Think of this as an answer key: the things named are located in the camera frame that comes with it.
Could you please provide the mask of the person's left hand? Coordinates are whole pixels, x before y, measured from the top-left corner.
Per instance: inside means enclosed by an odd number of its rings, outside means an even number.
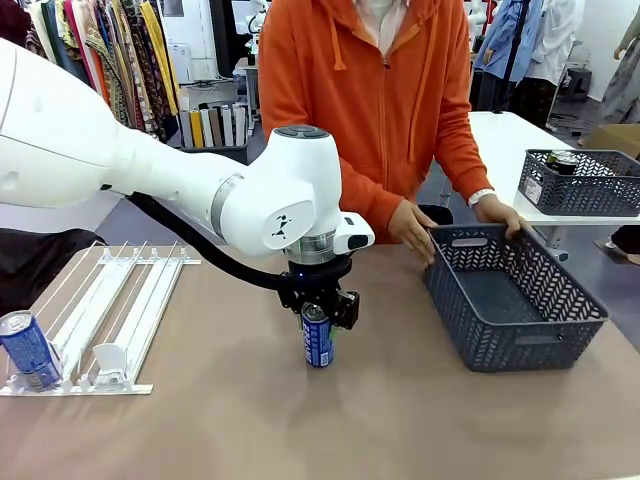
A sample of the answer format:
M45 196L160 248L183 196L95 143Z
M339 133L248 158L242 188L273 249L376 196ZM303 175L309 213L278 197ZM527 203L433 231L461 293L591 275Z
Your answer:
M493 194L486 194L473 204L472 209L481 223L503 224L506 227L505 238L512 240L524 231L531 229L529 223L512 207L501 202Z

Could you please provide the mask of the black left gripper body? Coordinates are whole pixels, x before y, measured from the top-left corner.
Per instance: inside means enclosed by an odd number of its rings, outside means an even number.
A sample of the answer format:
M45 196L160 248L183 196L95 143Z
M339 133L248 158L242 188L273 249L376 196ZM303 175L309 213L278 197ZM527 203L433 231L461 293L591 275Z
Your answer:
M351 268L350 257L335 257L316 265L289 261L288 270L281 274L284 286L278 289L281 305L299 314L304 304L311 303L325 314L334 314L342 302L340 280Z

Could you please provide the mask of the person's right hand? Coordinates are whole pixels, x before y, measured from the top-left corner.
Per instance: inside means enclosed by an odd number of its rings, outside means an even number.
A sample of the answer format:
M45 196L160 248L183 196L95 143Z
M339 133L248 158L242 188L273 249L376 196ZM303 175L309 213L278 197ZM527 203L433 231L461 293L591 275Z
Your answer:
M429 230L437 224L425 215L416 204L402 200L393 212L388 232L391 237L419 256L424 267L435 260L435 247Z

